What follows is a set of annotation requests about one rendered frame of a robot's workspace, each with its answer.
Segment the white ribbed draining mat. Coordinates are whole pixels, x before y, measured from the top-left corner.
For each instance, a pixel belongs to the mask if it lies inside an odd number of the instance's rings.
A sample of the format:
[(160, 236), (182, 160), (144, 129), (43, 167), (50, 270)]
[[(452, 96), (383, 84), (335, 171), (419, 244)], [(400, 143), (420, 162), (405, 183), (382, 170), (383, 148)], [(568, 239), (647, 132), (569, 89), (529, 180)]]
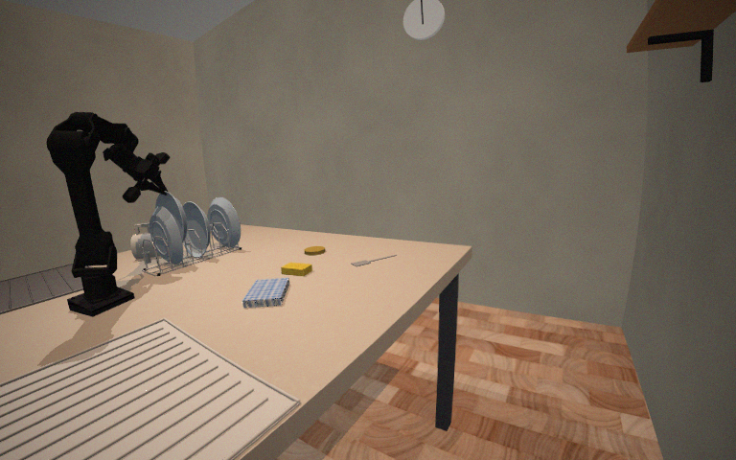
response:
[(235, 460), (300, 403), (164, 318), (0, 383), (0, 460)]

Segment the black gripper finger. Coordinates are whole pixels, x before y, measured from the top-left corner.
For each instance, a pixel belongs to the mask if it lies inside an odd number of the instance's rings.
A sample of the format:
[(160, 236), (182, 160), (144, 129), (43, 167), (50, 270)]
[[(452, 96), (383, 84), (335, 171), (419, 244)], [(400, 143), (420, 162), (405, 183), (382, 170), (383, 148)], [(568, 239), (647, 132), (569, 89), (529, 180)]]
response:
[(157, 192), (157, 193), (162, 194), (162, 195), (165, 195), (165, 196), (167, 195), (163, 190), (161, 190), (160, 188), (158, 188), (157, 186), (155, 186), (153, 184), (153, 182), (150, 182), (150, 184), (148, 185), (148, 187), (146, 189), (143, 189), (143, 190), (140, 189), (140, 190), (141, 191), (145, 191), (145, 190), (154, 191), (155, 190), (154, 192)]
[(153, 183), (154, 183), (154, 184), (155, 184), (156, 186), (158, 186), (158, 187), (159, 187), (159, 188), (160, 188), (161, 190), (163, 190), (163, 191), (168, 191), (168, 190), (167, 190), (167, 188), (165, 187), (165, 185), (164, 185), (164, 183), (163, 183), (162, 179), (161, 179), (161, 175), (160, 175), (160, 173), (161, 173), (161, 171), (159, 171), (159, 172), (158, 172), (158, 174), (157, 174), (157, 175), (156, 175), (156, 176), (155, 176), (154, 178), (152, 178), (152, 179), (150, 179), (150, 180), (151, 180), (151, 181), (152, 181), (152, 182), (153, 182)]

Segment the olive-brown round disc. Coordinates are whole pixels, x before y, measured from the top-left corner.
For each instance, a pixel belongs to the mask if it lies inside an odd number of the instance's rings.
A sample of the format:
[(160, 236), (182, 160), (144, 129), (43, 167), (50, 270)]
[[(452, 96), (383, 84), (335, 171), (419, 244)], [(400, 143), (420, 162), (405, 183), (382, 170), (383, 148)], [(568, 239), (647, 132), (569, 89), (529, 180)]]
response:
[(304, 249), (306, 255), (319, 255), (326, 252), (324, 246), (312, 246)]

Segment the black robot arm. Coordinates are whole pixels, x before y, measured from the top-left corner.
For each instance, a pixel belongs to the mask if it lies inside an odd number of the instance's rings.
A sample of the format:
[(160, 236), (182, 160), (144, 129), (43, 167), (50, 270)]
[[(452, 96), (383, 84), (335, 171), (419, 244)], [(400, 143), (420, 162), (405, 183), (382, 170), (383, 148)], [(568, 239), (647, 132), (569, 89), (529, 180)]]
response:
[[(65, 174), (80, 233), (72, 274), (74, 278), (81, 277), (83, 298), (91, 305), (119, 296), (112, 275), (117, 270), (117, 249), (112, 234), (102, 229), (90, 175), (100, 140), (114, 144), (103, 151), (103, 158), (120, 168), (133, 158), (138, 145), (138, 138), (126, 124), (110, 123), (93, 112), (71, 113), (67, 120), (53, 128), (47, 139), (53, 163)], [(129, 168), (140, 180), (152, 179), (159, 170), (156, 165), (159, 159), (152, 153), (145, 160), (140, 156), (136, 160), (137, 165)], [(88, 265), (106, 267), (85, 268)]]

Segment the yellow sponge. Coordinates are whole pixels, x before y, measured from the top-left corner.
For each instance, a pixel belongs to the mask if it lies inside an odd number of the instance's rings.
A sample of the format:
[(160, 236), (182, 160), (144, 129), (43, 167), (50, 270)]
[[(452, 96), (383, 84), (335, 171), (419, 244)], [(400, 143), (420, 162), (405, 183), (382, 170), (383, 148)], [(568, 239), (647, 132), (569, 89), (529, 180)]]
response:
[(312, 272), (311, 264), (289, 263), (281, 267), (282, 274), (305, 276)]

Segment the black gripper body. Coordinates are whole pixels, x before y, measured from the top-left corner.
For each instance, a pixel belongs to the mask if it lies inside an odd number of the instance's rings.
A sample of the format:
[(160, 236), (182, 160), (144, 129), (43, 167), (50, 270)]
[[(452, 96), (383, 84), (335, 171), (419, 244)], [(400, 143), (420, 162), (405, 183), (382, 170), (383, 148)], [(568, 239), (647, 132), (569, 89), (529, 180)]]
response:
[[(167, 161), (170, 159), (169, 155), (165, 152), (157, 153), (155, 156), (159, 158), (159, 162), (156, 164), (157, 166), (159, 166), (160, 164), (166, 164)], [(137, 156), (134, 154), (133, 158), (122, 168), (125, 173), (128, 173), (131, 177), (133, 177), (135, 181), (138, 181), (134, 187), (129, 187), (123, 194), (123, 199), (128, 203), (135, 202), (141, 194), (140, 189), (146, 189), (150, 184), (147, 178), (143, 178), (142, 180), (137, 178), (131, 171), (131, 168), (129, 168), (131, 165), (133, 165), (134, 167), (137, 165), (138, 161), (136, 160), (136, 158)]]

